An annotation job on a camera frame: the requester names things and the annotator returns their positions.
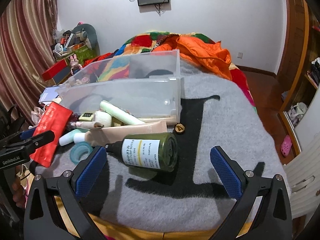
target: bedspread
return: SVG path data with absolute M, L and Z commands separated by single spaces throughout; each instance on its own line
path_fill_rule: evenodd
M 81 200 L 90 214 L 152 232 L 217 228 L 235 203 L 210 163 L 210 149 L 217 145 L 244 170 L 270 178 L 281 174 L 287 184 L 272 137 L 237 85 L 202 73 L 186 61 L 181 61 L 180 68 L 180 120 L 186 130 L 176 135 L 179 160 L 175 170 L 157 173 L 127 167 L 108 156 L 90 194 Z M 56 153 L 50 168 L 37 166 L 36 173 L 47 178 L 73 170 L 71 146 Z M 248 223 L 258 206 L 256 202 Z M 108 236 L 126 239 L 111 233 Z
M 166 37 L 170 34 L 169 32 L 151 32 L 151 33 L 143 33 L 137 35 L 129 40 L 127 40 L 123 46 L 115 53 L 115 57 L 119 55 L 127 55 L 127 54 L 135 54 L 135 53 L 143 53 L 143 52 L 151 52 L 153 48 L 162 44 Z M 190 36 L 196 37 L 202 40 L 207 44 L 215 44 L 213 40 L 208 38 L 207 36 L 201 33 L 190 33 L 183 34 L 182 36 Z M 238 87 L 242 90 L 246 98 L 249 100 L 250 104 L 254 107 L 254 101 L 250 94 L 249 86 L 247 83 L 246 76 L 244 73 L 233 63 L 230 64 L 229 70 L 232 76 L 232 81 L 238 85 Z M 99 77 L 99 81 L 107 81 L 117 78 L 125 78 L 129 75 L 129 64 L 125 67 L 121 65 L 121 67 L 117 66 L 117 62 L 110 61 L 103 74 Z

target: human hand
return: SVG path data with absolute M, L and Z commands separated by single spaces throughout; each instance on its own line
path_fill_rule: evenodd
M 22 209 L 25 208 L 26 197 L 24 196 L 24 189 L 20 183 L 20 178 L 16 176 L 14 183 L 12 184 L 12 189 L 15 191 L 13 194 L 13 201 L 16 203 L 17 207 Z

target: dropper bottle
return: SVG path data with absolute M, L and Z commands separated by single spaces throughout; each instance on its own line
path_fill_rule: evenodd
M 173 171 L 178 159 L 177 139 L 169 132 L 127 135 L 106 150 L 125 165 L 155 171 Z

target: plastic bag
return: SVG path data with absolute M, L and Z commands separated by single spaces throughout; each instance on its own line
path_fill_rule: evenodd
M 43 114 L 44 111 L 39 107 L 35 107 L 33 111 L 31 111 L 31 120 L 35 125 L 37 125 L 40 122 Z
M 65 30 L 61 30 L 60 32 L 58 30 L 53 30 L 52 37 L 57 43 L 59 43 L 65 32 Z

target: gift box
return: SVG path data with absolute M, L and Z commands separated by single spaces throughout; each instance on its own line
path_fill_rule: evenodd
M 58 61 L 42 74 L 48 86 L 59 85 L 71 76 L 71 68 L 66 59 Z

